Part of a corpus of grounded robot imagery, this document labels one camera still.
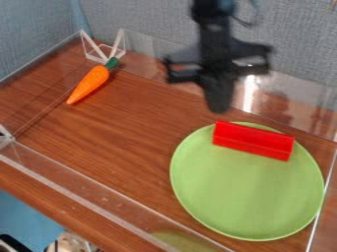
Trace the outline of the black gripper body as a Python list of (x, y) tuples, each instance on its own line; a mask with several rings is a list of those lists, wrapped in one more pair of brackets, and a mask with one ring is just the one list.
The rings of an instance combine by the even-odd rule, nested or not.
[(242, 76), (270, 71), (272, 48), (231, 36), (230, 20), (199, 23), (198, 59), (174, 61), (164, 58), (167, 81), (171, 84), (195, 82), (200, 87), (230, 87)]

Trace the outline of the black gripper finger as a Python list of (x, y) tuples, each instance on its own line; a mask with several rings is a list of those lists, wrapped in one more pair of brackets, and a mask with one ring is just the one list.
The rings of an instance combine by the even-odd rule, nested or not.
[(202, 75), (200, 85), (210, 111), (223, 113), (231, 105), (234, 81), (224, 75)]

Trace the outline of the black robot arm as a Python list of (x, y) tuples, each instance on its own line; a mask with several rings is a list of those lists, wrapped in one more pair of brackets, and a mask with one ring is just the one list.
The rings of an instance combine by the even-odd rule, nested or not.
[(204, 93), (208, 109), (223, 113), (231, 106), (234, 84), (248, 75), (266, 75), (270, 72), (270, 54), (272, 47), (267, 44), (242, 41), (231, 36), (230, 19), (244, 27), (258, 23), (259, 10), (254, 0), (255, 17), (250, 22), (234, 16), (234, 0), (192, 0), (191, 18), (199, 25), (199, 43), (195, 45), (199, 69), (176, 71), (171, 56), (165, 56), (169, 84), (194, 82)]

